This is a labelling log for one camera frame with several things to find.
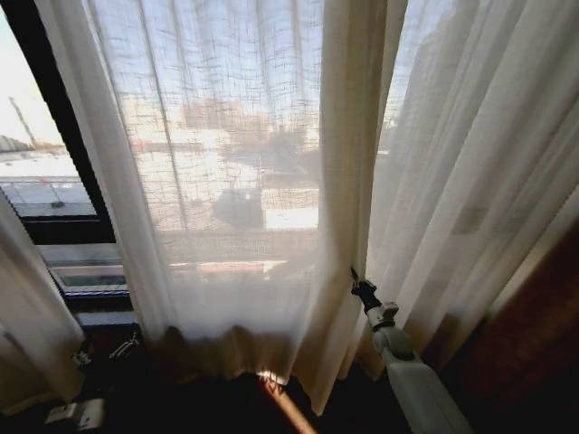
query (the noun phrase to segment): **brown wall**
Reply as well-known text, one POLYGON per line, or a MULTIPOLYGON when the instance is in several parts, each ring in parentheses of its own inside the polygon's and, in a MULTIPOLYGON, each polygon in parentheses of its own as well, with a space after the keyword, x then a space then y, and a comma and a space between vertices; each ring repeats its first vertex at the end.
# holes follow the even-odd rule
POLYGON ((579 431, 579 222, 442 377, 480 431, 579 431))

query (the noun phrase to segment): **glass window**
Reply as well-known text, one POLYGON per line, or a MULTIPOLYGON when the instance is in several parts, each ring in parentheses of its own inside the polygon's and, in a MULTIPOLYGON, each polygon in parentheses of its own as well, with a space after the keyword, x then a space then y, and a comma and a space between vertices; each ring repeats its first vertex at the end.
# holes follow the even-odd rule
POLYGON ((38 246, 48 269, 65 295, 127 291, 115 244, 38 246))
POLYGON ((4 13, 0 58, 0 188, 21 217, 95 214, 4 13))

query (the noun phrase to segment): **linen curtain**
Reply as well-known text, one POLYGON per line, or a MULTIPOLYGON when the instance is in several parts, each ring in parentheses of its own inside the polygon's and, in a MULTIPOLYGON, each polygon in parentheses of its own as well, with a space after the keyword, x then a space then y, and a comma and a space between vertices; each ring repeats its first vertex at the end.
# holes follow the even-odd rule
POLYGON ((398 325, 435 366, 579 182, 578 14, 571 1, 408 6, 375 166, 367 276, 381 299, 396 300, 398 325))
POLYGON ((0 282, 0 411, 74 398, 82 375, 71 356, 81 345, 81 328, 3 194, 0 282))
POLYGON ((295 373, 321 412, 405 3, 37 6, 150 346, 180 379, 295 373))
POLYGON ((577 184, 574 2, 37 6, 177 377, 294 373, 321 412, 366 261, 440 366, 577 184))

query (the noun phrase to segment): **white robotic arm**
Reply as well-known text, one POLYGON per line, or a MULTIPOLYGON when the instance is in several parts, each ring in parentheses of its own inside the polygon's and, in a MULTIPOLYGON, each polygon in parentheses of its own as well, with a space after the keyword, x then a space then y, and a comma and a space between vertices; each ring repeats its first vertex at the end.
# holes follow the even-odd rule
POLYGON ((383 305, 375 297, 372 283, 358 281, 353 270, 352 276, 355 280, 352 294, 364 303, 375 349, 386 363, 388 379, 412 432, 473 432, 438 375, 418 357, 409 336, 396 328, 394 315, 398 306, 383 305))

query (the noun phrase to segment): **window frame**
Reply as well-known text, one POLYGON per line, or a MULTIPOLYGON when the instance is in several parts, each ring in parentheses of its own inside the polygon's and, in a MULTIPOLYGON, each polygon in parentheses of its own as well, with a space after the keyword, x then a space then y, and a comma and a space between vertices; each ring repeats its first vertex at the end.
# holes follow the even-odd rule
MULTIPOLYGON (((20 220, 36 245, 116 244, 109 212, 36 4, 34 0, 0 0, 0 5, 95 211, 94 215, 19 216, 20 220)), ((132 310, 127 291, 67 294, 60 280, 52 278, 72 312, 132 310)))

